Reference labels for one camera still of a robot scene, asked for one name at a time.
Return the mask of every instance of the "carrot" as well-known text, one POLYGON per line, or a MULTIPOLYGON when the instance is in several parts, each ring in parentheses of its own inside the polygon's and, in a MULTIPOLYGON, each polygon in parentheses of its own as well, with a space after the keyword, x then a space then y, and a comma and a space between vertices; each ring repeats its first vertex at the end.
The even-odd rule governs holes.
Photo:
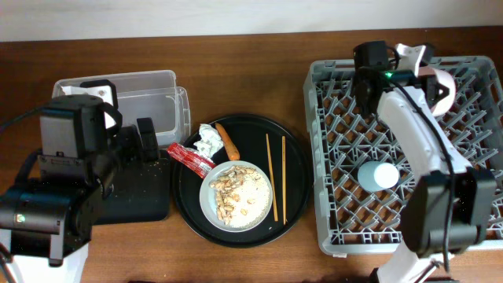
POLYGON ((237 151, 236 146, 233 144, 233 141, 230 140, 229 135, 226 132, 226 129, 222 127, 219 123, 215 123, 215 127, 217 128, 218 133, 220 134, 220 138, 222 138, 223 145, 226 147, 227 156, 230 161, 239 160, 239 152, 237 151))

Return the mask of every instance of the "green light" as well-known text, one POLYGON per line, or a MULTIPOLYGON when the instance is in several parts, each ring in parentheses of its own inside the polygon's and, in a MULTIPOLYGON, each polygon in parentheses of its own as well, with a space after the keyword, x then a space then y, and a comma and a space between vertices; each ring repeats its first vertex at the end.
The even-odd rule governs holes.
POLYGON ((16 222, 23 223, 24 221, 26 221, 24 215, 16 215, 16 222))

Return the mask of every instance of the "lattice basket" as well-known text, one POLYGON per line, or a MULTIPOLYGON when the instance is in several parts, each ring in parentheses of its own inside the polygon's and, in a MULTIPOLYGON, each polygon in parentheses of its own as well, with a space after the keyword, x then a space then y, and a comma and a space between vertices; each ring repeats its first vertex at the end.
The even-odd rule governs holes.
MULTIPOLYGON (((431 66, 457 83, 451 110, 437 120, 456 149, 475 168, 497 179, 487 240, 474 249, 503 248, 503 91, 487 57, 437 57, 431 66)), ((393 252, 402 239, 400 211, 416 186, 410 165, 390 130, 363 119, 350 95, 354 62, 316 61, 304 83, 314 164, 314 204, 320 249, 334 256, 393 252), (378 160, 394 164, 398 184, 367 193, 358 168, 378 160)))

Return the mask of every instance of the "white tissue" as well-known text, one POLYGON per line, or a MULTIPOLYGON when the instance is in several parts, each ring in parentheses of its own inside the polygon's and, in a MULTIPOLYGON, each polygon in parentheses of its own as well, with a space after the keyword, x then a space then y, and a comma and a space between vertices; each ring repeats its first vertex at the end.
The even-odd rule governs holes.
POLYGON ((218 134, 218 131, 212 126, 201 124, 199 126, 200 141, 196 141, 194 145, 197 148, 197 153, 206 158, 211 158, 216 152, 223 147, 223 141, 218 134))

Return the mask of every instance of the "white wall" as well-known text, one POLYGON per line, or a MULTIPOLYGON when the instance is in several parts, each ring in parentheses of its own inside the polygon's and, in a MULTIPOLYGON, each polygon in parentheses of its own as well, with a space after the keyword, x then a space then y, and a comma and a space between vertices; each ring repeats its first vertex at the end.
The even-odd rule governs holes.
POLYGON ((502 24, 502 0, 0 1, 0 41, 502 24))

